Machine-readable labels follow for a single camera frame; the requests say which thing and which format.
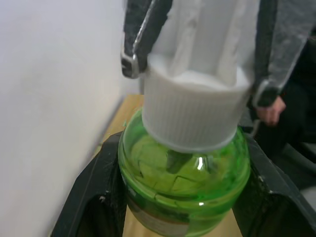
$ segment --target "person's hand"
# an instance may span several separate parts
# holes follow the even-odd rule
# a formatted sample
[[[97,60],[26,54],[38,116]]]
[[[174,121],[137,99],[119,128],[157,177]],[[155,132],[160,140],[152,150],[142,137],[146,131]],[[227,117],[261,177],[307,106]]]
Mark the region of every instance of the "person's hand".
[[[285,107],[284,101],[278,96],[270,107],[257,108],[257,115],[267,126],[276,126],[280,114],[285,110]]]

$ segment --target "bottle label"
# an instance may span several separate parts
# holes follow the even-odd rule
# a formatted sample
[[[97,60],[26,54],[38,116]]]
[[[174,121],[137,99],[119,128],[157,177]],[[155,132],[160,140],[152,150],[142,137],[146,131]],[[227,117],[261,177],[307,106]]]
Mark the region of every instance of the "bottle label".
[[[154,230],[162,236],[172,237],[184,237],[188,232],[189,224],[187,223],[174,223],[165,220],[161,220],[154,217],[142,210],[131,198],[129,198],[129,205],[132,205],[134,216],[142,223],[145,227]]]

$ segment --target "wooden surface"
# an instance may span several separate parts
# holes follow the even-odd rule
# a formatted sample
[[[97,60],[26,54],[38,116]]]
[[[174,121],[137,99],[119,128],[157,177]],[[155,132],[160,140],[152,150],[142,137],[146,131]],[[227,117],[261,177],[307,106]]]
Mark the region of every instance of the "wooden surface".
[[[142,95],[127,96],[107,130],[103,141],[108,139],[112,134],[123,131],[132,115],[142,105]],[[143,227],[133,216],[129,208],[127,208],[123,237],[159,237],[159,235]],[[212,232],[205,235],[205,237],[242,237],[233,212],[230,211],[226,218]]]

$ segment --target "white plastic cap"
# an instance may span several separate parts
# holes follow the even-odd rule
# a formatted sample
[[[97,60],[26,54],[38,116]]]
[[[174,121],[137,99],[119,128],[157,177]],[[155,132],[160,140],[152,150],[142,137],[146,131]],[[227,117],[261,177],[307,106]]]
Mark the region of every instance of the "white plastic cap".
[[[257,0],[174,0],[149,56],[143,123],[160,143],[207,152],[234,137],[253,81]]]

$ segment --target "green glass jar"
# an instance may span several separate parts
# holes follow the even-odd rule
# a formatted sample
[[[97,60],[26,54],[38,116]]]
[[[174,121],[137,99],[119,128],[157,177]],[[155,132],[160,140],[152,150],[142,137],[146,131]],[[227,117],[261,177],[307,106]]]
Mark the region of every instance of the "green glass jar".
[[[221,149],[184,154],[147,133],[141,110],[120,139],[118,161],[130,210],[146,228],[166,237],[198,237],[214,229],[250,174],[239,129]]]

